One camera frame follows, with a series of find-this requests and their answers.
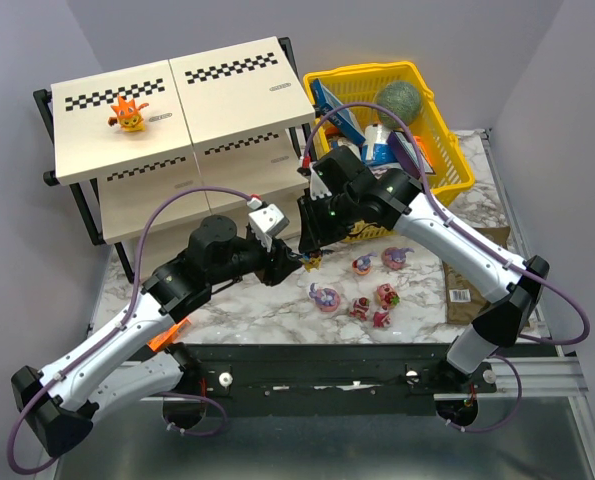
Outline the black yellow bat toy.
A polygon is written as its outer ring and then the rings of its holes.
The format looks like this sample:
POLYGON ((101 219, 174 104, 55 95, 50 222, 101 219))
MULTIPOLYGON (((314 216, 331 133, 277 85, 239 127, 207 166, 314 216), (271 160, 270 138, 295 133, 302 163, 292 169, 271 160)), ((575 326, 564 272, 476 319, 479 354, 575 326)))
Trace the black yellow bat toy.
POLYGON ((323 254, 321 251, 311 252, 307 254, 303 254, 301 257, 301 262, 303 264, 304 269, 307 272, 312 270, 316 270, 320 268, 322 262, 323 254))

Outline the purple bunny donut toy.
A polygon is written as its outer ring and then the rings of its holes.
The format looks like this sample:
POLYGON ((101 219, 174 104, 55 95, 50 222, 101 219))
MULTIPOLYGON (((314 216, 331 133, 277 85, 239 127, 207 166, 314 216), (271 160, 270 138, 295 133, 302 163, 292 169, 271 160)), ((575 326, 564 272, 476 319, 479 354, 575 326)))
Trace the purple bunny donut toy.
POLYGON ((310 285, 308 295, 316 307, 325 313, 336 311, 341 303, 341 298, 336 290, 318 287, 315 283, 310 285))

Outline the orange dragon toy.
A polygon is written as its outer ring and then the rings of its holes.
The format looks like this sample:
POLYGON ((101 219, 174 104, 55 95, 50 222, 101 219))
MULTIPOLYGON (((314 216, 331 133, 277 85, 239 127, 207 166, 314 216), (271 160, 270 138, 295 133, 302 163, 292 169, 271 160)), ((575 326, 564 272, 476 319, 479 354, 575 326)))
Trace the orange dragon toy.
POLYGON ((148 103, 137 105, 134 99, 128 101, 123 96, 118 96, 117 104, 111 106, 114 116, 109 117, 107 123, 110 127, 118 125, 123 131, 129 133, 145 131, 141 111, 148 106, 148 103))

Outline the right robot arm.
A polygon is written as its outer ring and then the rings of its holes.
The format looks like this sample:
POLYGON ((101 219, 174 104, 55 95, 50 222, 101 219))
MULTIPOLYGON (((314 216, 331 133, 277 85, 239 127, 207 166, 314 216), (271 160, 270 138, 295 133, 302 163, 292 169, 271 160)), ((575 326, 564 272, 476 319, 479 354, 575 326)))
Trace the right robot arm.
POLYGON ((310 187, 298 201, 299 250, 310 253, 346 237, 358 221, 406 237, 465 277, 488 306, 453 341, 447 374, 467 378, 498 348, 515 344, 542 293, 548 263, 513 254, 455 217, 400 168, 375 176, 347 147, 312 163, 310 187))

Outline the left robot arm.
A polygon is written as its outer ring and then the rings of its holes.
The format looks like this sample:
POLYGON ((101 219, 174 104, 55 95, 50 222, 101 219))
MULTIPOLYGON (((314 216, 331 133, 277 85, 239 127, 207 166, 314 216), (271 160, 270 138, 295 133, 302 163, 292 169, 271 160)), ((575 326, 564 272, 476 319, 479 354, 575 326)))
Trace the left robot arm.
POLYGON ((278 239, 289 224, 274 205, 248 215, 246 235, 223 215, 203 219, 187 247, 134 290, 114 320, 41 369, 25 366, 11 378, 22 422, 46 453, 57 458, 92 430, 102 383, 148 341, 209 302, 215 285, 255 274, 267 286, 281 283, 301 263, 278 239))

